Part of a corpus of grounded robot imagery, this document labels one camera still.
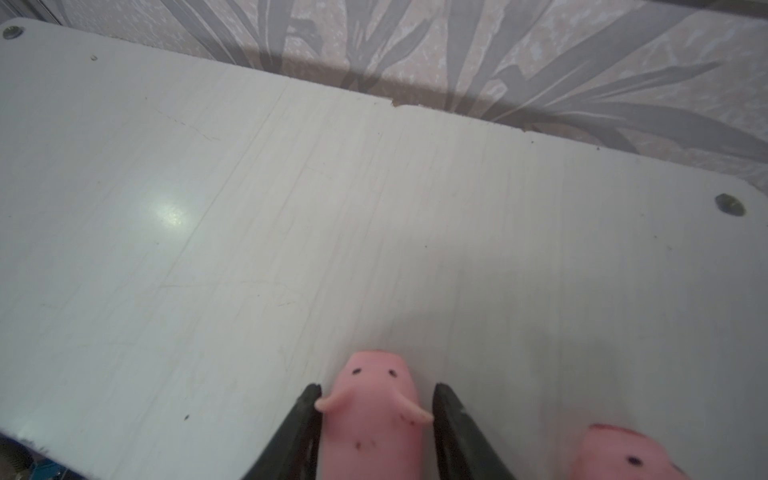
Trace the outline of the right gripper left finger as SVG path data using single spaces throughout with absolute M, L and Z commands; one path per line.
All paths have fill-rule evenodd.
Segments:
M 305 387 L 243 480 L 314 480 L 317 475 L 322 414 L 315 402 L 320 384 Z

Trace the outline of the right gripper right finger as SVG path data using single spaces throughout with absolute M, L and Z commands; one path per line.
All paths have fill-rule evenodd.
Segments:
M 432 411 L 441 480 L 516 479 L 449 385 L 435 385 Z

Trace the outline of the pink toy pig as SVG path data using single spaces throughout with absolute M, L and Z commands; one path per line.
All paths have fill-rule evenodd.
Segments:
M 598 423 L 588 427 L 569 479 L 688 480 L 689 476 L 652 438 L 632 429 Z
M 354 353 L 315 409 L 322 414 L 321 479 L 422 477 L 423 434 L 434 417 L 399 355 Z

